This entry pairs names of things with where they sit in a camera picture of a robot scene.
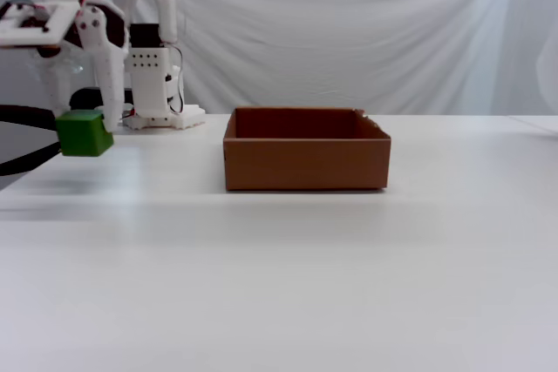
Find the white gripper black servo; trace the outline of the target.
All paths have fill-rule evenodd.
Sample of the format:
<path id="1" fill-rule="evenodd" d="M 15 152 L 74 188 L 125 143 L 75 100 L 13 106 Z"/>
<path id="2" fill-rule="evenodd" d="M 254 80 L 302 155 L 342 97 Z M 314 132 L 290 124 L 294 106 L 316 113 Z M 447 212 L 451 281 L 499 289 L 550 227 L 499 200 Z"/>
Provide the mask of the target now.
<path id="1" fill-rule="evenodd" d="M 37 45 L 37 72 L 51 110 L 70 110 L 71 62 L 76 52 L 92 58 L 100 89 L 104 126 L 114 132 L 125 102 L 124 61 L 127 54 L 125 15 L 112 0 L 32 0 L 43 29 L 62 32 L 55 42 Z"/>

